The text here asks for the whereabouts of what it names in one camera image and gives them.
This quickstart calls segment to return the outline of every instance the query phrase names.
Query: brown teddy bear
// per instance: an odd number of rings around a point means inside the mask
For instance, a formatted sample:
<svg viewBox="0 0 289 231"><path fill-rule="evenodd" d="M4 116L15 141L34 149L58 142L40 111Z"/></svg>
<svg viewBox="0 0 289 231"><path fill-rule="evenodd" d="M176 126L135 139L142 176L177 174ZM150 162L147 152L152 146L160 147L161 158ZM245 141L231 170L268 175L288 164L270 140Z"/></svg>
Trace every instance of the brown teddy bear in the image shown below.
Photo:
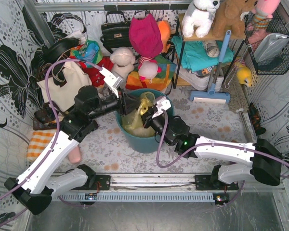
<svg viewBox="0 0 289 231"><path fill-rule="evenodd" d="M221 3L215 14L213 35L222 37L225 34L225 27L231 26L232 34L243 38L245 25L241 15L253 10L256 4L257 0L227 0Z"/></svg>

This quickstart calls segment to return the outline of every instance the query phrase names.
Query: broom bristle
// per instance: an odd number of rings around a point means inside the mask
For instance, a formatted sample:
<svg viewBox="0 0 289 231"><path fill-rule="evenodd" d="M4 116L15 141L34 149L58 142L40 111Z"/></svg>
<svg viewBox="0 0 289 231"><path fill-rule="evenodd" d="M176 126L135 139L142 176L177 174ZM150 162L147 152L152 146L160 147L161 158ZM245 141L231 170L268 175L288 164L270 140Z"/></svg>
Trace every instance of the broom bristle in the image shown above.
<svg viewBox="0 0 289 231"><path fill-rule="evenodd" d="M226 89L223 84L223 92L230 93L231 99L228 104L230 111L237 113L237 110L242 108L243 112L247 112L249 106L241 84L236 77L231 80L228 89Z"/></svg>

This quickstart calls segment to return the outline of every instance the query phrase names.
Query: teal towel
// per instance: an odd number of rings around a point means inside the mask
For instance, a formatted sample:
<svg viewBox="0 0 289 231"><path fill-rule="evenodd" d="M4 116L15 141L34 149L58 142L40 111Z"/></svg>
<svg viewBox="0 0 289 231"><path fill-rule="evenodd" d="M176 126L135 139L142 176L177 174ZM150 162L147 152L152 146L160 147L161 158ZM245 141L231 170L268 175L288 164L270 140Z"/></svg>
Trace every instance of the teal towel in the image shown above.
<svg viewBox="0 0 289 231"><path fill-rule="evenodd" d="M173 36L172 41L174 43L175 49L180 56L182 39L179 36ZM222 42L216 41L219 49L222 48ZM233 52L227 47L223 63L231 62L234 55ZM202 41L186 42L184 47L184 53L182 56L182 67L187 70L199 71L210 66L215 66L218 64L218 57L210 58L203 45Z"/></svg>

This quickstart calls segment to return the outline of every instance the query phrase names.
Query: white tote bag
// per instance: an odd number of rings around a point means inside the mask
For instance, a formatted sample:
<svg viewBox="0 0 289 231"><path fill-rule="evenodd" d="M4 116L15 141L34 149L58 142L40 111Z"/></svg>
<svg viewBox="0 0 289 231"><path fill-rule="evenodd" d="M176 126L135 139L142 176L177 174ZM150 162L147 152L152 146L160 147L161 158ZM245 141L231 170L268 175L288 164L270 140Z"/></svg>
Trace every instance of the white tote bag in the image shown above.
<svg viewBox="0 0 289 231"><path fill-rule="evenodd" d="M63 73L66 78L66 84L62 87L57 86L53 82L53 78L48 79L48 86L52 101L64 112L74 105L74 98L78 91L83 86L91 85L91 80L88 74L85 74L75 62L65 62ZM42 95L45 103L48 103L46 94L45 80L38 82L42 90Z"/></svg>

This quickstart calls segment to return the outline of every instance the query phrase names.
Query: trash bag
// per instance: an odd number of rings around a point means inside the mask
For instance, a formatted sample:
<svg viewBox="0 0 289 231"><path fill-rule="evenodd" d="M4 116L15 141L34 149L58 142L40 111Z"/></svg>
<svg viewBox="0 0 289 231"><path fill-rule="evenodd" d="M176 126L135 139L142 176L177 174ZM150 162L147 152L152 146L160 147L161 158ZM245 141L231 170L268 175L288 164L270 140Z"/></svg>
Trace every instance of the trash bag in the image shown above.
<svg viewBox="0 0 289 231"><path fill-rule="evenodd" d="M137 137L152 137L155 134L153 128L144 128L141 115L143 115L148 107L153 106L154 94L151 92L144 92L140 95L140 106L137 110L132 111L126 116L122 117L122 127L129 134Z"/></svg>

